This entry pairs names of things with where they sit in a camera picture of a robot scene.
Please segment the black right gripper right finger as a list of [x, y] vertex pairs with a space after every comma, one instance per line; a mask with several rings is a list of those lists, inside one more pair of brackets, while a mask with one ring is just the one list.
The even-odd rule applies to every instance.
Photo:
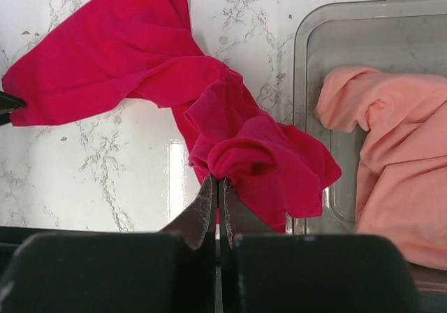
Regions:
[[219, 182], [219, 193], [221, 249], [258, 249], [279, 237], [244, 204], [229, 178]]

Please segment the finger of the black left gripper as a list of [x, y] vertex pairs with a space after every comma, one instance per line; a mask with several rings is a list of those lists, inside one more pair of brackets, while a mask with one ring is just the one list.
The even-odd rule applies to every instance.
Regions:
[[26, 106], [22, 99], [0, 91], [0, 125], [11, 123], [10, 114]]

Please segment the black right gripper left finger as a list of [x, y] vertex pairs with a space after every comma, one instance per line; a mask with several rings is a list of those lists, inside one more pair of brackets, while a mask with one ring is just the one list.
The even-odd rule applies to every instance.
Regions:
[[195, 199], [160, 233], [178, 233], [191, 249], [200, 249], [207, 241], [215, 241], [217, 222], [217, 180], [209, 175]]

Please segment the crimson red t shirt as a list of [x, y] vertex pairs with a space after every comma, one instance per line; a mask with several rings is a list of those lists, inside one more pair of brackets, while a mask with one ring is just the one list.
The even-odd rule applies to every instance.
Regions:
[[318, 217], [342, 174], [328, 149], [260, 109], [242, 76], [202, 52], [188, 0], [91, 0], [1, 81], [22, 99], [14, 126], [57, 126], [144, 99], [171, 109], [199, 181], [231, 179], [242, 201], [284, 232]]

